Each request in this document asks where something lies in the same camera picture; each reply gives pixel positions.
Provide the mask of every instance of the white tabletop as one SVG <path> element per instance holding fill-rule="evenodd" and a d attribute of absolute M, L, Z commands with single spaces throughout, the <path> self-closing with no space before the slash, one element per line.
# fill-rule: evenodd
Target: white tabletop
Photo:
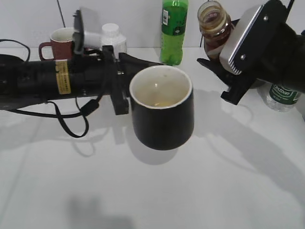
<path fill-rule="evenodd" d="M 159 51 L 128 50 L 155 62 Z M 57 120 L 0 112 L 0 228 L 303 229 L 304 98 L 288 113 L 269 109 L 257 90 L 231 105 L 220 98 L 226 86 L 196 62 L 201 57 L 202 49 L 186 48 L 178 66 L 193 81 L 196 120 L 176 150 L 142 145 L 131 116 L 115 116 L 108 96 L 78 140 Z M 76 111 L 73 100 L 58 104 Z M 82 133 L 81 118 L 67 122 Z"/>

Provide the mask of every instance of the jar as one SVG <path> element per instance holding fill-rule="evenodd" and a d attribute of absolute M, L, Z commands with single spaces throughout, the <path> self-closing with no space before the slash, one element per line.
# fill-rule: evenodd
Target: jar
<path fill-rule="evenodd" d="M 198 21 L 207 56 L 212 61 L 219 61 L 220 53 L 234 29 L 231 17 L 220 3 L 208 1 L 199 8 Z"/>

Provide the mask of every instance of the green bottle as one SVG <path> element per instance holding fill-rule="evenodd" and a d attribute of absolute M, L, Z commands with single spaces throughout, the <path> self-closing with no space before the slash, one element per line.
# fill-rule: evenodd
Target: green bottle
<path fill-rule="evenodd" d="M 182 60 L 188 0 L 163 0 L 161 62 L 179 65 Z"/>

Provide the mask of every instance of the clear plastic bottle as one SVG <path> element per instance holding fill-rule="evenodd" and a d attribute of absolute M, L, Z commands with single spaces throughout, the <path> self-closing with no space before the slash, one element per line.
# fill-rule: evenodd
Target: clear plastic bottle
<path fill-rule="evenodd" d="M 301 93 L 273 84 L 265 103 L 274 111 L 287 112 L 295 107 Z"/>
<path fill-rule="evenodd" d="M 161 62 L 179 65 L 183 57 L 188 0 L 163 0 Z"/>

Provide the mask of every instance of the bottle label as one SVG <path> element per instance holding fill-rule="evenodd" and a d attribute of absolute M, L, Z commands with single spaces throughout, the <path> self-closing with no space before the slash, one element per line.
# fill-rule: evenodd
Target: bottle label
<path fill-rule="evenodd" d="M 67 60 L 56 61 L 55 70 L 59 94 L 71 94 L 69 68 Z"/>
<path fill-rule="evenodd" d="M 163 8 L 162 32 L 170 36 L 185 33 L 187 7 L 166 6 Z"/>
<path fill-rule="evenodd" d="M 275 84 L 272 85 L 269 94 L 275 101 L 285 105 L 296 104 L 301 96 L 299 92 L 291 91 Z"/>

